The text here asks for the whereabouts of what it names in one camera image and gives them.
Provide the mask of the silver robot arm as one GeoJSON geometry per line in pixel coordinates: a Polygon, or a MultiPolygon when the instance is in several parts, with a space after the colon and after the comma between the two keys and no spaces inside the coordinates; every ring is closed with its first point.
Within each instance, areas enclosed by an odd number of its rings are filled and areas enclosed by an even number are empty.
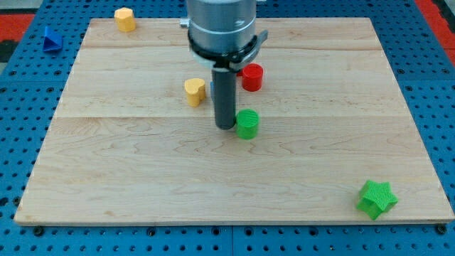
{"type": "Polygon", "coordinates": [[[255,0],[187,0],[189,48],[203,65],[238,72],[251,63],[267,40],[256,33],[255,0]]]}

